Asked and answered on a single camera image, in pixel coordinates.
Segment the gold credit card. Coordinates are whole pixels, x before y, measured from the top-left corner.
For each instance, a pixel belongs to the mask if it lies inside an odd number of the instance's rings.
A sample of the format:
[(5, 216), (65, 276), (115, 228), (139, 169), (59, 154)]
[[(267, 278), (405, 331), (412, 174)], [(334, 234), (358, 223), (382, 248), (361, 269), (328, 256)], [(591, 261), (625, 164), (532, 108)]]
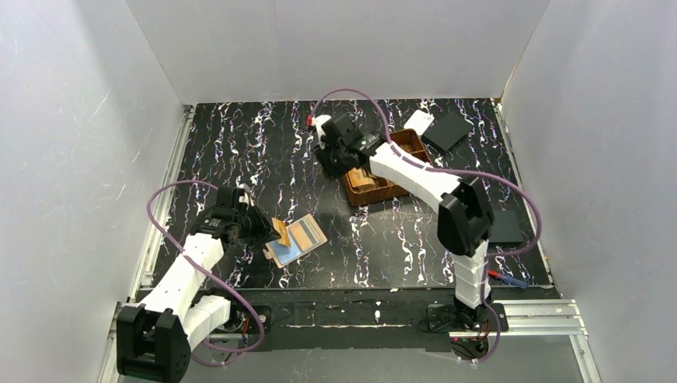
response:
[(271, 219), (273, 227), (275, 228), (276, 232), (279, 234), (279, 238), (277, 239), (277, 242), (285, 247), (290, 247), (291, 246), (291, 239), (289, 236), (289, 232), (287, 230), (287, 225), (284, 221), (277, 219), (277, 218), (272, 218)]

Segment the brown woven divided basket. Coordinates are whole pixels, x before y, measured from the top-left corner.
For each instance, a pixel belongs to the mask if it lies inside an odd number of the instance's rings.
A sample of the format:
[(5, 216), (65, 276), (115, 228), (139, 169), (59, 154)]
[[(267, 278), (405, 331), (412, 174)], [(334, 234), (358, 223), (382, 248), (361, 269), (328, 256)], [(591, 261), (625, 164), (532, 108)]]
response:
[[(426, 146), (413, 130), (404, 129), (391, 134), (391, 140), (399, 147), (405, 157), (418, 165), (432, 164), (432, 159)], [(368, 191), (353, 191), (348, 184), (347, 173), (343, 176), (346, 193), (350, 204), (354, 207), (371, 203), (379, 203), (406, 194), (421, 197), (432, 207), (438, 205), (433, 194), (426, 188), (426, 182), (432, 180), (432, 174), (400, 159), (387, 145), (371, 157), (366, 169), (377, 178), (378, 186)]]

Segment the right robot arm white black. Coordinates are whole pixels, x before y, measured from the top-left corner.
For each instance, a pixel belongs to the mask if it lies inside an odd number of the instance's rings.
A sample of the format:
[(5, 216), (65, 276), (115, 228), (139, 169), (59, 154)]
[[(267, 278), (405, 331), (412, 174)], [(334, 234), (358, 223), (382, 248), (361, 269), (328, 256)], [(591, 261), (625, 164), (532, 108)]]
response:
[(479, 179), (463, 180), (433, 168), (383, 135), (361, 132), (345, 114), (309, 116), (307, 127), (318, 138), (313, 153), (328, 176), (368, 168), (426, 203), (437, 214), (438, 241), (452, 255), (456, 301), (471, 310), (487, 301), (485, 268), (494, 214)]

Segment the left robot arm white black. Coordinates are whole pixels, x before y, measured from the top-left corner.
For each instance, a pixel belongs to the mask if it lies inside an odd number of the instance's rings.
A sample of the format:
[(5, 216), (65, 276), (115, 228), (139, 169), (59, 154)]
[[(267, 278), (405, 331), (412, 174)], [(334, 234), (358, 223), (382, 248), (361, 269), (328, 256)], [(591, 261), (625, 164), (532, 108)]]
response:
[(117, 372), (147, 381), (181, 381), (192, 351), (229, 321), (232, 299), (263, 333), (251, 303), (211, 270), (231, 243), (257, 248), (279, 237), (246, 186), (218, 187), (215, 203), (197, 216), (177, 245), (179, 254), (164, 277), (139, 303), (123, 306), (117, 315)]

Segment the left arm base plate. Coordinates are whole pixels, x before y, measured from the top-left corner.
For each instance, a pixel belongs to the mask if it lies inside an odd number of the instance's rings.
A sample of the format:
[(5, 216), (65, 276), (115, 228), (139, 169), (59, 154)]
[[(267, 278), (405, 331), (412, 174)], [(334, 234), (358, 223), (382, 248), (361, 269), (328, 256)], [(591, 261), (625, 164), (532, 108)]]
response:
[(226, 333), (260, 334), (259, 324), (265, 334), (270, 332), (272, 320), (272, 308), (270, 306), (253, 306), (255, 313), (247, 310), (244, 306), (236, 305), (224, 324)]

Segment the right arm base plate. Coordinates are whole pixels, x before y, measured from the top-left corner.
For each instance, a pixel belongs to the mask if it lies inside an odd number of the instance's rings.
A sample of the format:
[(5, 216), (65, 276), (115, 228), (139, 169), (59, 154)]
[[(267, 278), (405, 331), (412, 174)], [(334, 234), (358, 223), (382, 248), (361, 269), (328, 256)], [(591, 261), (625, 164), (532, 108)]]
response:
[(509, 330), (505, 307), (498, 302), (493, 302), (490, 306), (494, 311), (493, 314), (482, 304), (475, 310), (465, 306), (460, 307), (454, 303), (430, 304), (426, 307), (426, 312), (418, 323), (418, 327), (427, 333), (479, 331), (480, 328), (486, 330), (487, 324), (489, 324), (489, 331)]

